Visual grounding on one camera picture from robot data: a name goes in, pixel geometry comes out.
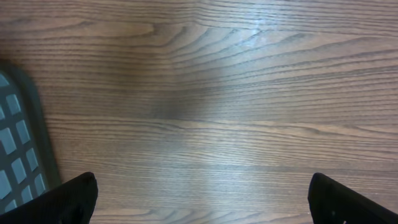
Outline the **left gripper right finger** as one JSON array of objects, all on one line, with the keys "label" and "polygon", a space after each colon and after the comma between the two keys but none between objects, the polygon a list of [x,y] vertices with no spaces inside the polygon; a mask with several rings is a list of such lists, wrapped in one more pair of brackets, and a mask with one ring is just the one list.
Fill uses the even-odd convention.
[{"label": "left gripper right finger", "polygon": [[308,189],[314,224],[397,223],[397,214],[325,174],[315,173]]}]

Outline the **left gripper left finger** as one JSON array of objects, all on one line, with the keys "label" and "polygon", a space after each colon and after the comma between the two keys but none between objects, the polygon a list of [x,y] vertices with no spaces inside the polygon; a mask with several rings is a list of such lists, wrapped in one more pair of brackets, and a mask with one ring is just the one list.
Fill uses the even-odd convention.
[{"label": "left gripper left finger", "polygon": [[97,198],[95,175],[85,172],[1,215],[1,224],[88,224]]}]

